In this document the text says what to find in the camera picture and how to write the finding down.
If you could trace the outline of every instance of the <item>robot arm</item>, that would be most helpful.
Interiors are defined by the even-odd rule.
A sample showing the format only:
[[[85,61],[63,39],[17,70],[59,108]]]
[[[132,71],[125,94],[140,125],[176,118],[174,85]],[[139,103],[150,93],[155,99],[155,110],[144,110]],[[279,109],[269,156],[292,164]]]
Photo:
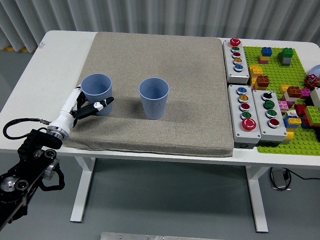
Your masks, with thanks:
[[[3,128],[3,134],[8,139],[21,139],[27,137],[18,149],[20,161],[7,173],[0,176],[0,231],[7,223],[27,215],[28,204],[38,188],[43,191],[62,190],[65,186],[64,175],[60,170],[56,151],[62,146],[71,133],[71,128],[77,120],[91,116],[114,100],[109,97],[105,100],[82,105],[86,97],[77,87],[72,91],[63,105],[59,117],[48,122],[37,118],[21,118],[8,122]],[[10,137],[7,129],[17,123],[33,121],[49,125],[46,133],[40,129],[32,129],[30,133],[21,137]],[[43,179],[50,180],[54,173],[59,176],[59,185],[45,186]]]
[[[49,124],[46,132],[63,141],[68,138],[71,133],[71,128],[76,125],[77,120],[96,114],[112,103],[113,100],[114,98],[111,96],[102,101],[81,107],[86,102],[86,97],[80,86],[78,86],[67,98],[60,111],[59,117]]]

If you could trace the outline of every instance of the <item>blue plastic cup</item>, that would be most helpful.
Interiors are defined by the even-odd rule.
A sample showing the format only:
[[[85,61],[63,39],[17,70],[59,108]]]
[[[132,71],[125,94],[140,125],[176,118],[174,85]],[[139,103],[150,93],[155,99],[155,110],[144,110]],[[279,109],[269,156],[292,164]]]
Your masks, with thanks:
[[[83,91],[89,103],[94,104],[101,100],[112,97],[112,82],[111,78],[103,73],[94,73],[86,76],[81,83]],[[97,115],[106,116],[112,111],[113,103],[110,103],[104,109],[99,111]]]
[[[169,89],[169,84],[157,77],[147,78],[140,83],[139,93],[148,119],[158,120],[165,114]]]

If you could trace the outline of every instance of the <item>white table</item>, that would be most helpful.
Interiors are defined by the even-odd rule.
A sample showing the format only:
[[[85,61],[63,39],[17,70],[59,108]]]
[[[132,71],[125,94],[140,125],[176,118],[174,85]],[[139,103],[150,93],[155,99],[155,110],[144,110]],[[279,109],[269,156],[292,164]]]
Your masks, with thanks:
[[[18,118],[40,118],[53,121],[74,89],[96,32],[49,31],[23,72],[0,113],[0,126]],[[242,39],[244,46],[294,48],[306,71],[320,64],[320,48],[310,42]],[[11,136],[21,136],[40,123],[20,123],[8,129]],[[23,139],[9,140],[0,134],[0,152],[17,153]],[[179,155],[131,153],[118,151],[88,151],[62,146],[58,156],[74,156],[83,168],[70,221],[81,222],[96,158],[166,161],[183,163],[246,166],[255,227],[268,232],[262,202],[259,177],[269,167],[320,169],[320,157],[262,154],[257,149],[234,149],[232,157],[192,157]]]

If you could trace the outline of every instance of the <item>gray felt mat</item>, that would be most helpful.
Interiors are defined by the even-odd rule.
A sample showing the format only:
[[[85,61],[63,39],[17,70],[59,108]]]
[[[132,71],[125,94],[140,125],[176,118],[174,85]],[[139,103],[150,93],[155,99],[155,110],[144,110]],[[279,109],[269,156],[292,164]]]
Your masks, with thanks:
[[[63,144],[200,157],[229,157],[231,126],[222,43],[219,39],[99,32],[79,76],[104,73],[112,80],[113,110],[79,120]],[[159,77],[170,85],[159,120],[144,114],[139,83]]]

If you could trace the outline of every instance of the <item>table leg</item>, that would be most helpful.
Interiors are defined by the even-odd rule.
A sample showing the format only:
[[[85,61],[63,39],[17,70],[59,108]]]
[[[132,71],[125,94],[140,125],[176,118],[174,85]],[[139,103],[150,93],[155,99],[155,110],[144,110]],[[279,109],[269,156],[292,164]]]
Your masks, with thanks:
[[[78,192],[76,193],[70,222],[80,223],[84,215],[87,195],[96,159],[94,157],[84,158],[78,156],[76,156],[75,159],[77,160],[77,162],[83,170],[78,187]]]
[[[245,169],[249,184],[255,229],[257,233],[268,233],[268,225],[260,192],[259,178],[269,169],[269,167],[246,166]]]

